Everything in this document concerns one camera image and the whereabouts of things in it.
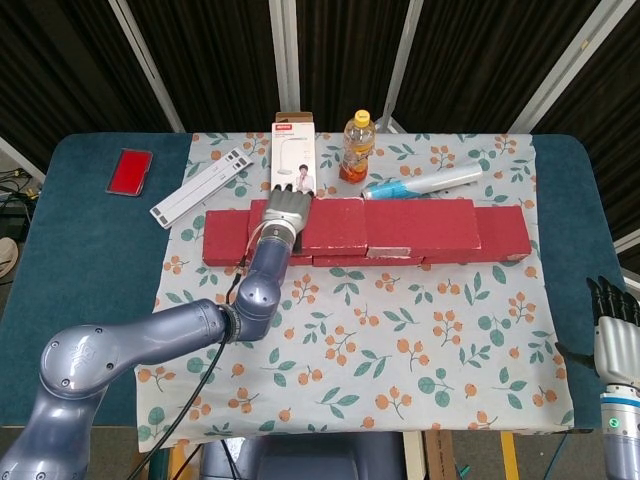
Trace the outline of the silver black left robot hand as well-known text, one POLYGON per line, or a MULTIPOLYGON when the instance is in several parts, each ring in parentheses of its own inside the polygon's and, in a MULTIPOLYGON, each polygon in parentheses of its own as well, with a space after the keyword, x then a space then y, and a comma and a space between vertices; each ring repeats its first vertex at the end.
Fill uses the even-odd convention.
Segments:
POLYGON ((313 199, 312 191, 293 191, 290 185, 277 185, 262 215, 261 238, 275 238, 293 248, 308 223, 313 199))

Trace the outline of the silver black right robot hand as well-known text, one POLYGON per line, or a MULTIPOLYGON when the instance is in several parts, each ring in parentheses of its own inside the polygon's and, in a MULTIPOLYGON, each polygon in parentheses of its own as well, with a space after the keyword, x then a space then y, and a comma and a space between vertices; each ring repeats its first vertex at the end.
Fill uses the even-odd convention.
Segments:
POLYGON ((556 342, 565 358, 593 370, 606 385, 639 390, 639 302, 603 276, 587 277, 594 320, 592 354, 571 352, 556 342))

